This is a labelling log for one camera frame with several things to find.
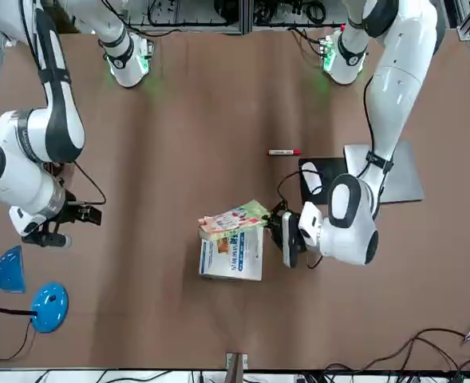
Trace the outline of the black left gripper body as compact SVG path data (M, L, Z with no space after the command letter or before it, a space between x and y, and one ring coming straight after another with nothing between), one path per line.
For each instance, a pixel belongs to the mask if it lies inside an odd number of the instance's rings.
M282 248L304 251L305 241L298 227L300 215L286 211L282 216Z

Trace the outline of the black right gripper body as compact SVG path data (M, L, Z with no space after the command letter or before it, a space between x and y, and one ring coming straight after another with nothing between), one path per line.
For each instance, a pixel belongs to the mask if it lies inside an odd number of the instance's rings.
M51 219L54 223L53 231L58 231L64 223L74 223L80 215L81 205L75 195L66 195L65 202L60 212Z

